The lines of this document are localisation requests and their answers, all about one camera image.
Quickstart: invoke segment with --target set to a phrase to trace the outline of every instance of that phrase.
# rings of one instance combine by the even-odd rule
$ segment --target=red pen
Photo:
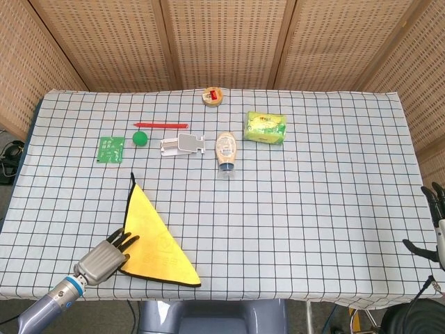
[[[135,127],[155,127],[158,129],[187,129],[187,123],[134,123]]]

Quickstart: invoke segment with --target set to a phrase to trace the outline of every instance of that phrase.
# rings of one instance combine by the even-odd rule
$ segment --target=robotic arm
[[[436,182],[432,183],[432,187],[437,195],[426,186],[421,189],[430,206],[432,224],[437,238],[436,251],[418,248],[407,239],[404,239],[403,243],[411,253],[438,262],[442,270],[445,270],[445,189]]]
[[[74,265],[74,275],[66,277],[25,310],[18,319],[19,334],[40,333],[83,295],[87,285],[108,280],[129,259],[129,255],[122,252],[139,239],[135,236],[124,243],[131,233],[118,237],[123,231],[120,228],[103,240]]]

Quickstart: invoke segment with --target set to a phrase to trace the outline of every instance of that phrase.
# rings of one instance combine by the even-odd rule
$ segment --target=green ball
[[[145,146],[147,145],[148,137],[145,134],[145,132],[137,131],[133,135],[133,143],[136,144],[136,146]]]

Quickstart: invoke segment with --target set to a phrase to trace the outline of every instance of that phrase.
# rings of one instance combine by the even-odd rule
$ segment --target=white grid tablecloth
[[[131,171],[202,286],[118,273],[86,299],[283,298],[382,308],[413,298],[431,265],[401,241],[434,249],[435,233],[397,94],[223,92],[216,109],[203,105],[201,90],[48,93],[0,234],[0,298],[44,295],[121,227]],[[244,115],[254,110],[287,116],[283,145],[242,140]],[[163,129],[145,130],[149,145],[135,148],[140,121],[187,122],[205,135],[207,151],[161,157],[160,139],[177,136]],[[216,178],[222,131],[238,140],[235,180]],[[103,136],[126,138],[121,164],[97,163]]]

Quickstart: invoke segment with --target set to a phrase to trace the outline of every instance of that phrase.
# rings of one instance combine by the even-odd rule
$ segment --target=yellow cloth
[[[161,217],[135,184],[130,193],[125,233],[140,239],[124,253],[130,258],[120,269],[130,276],[200,287],[201,281],[190,261],[168,232]]]

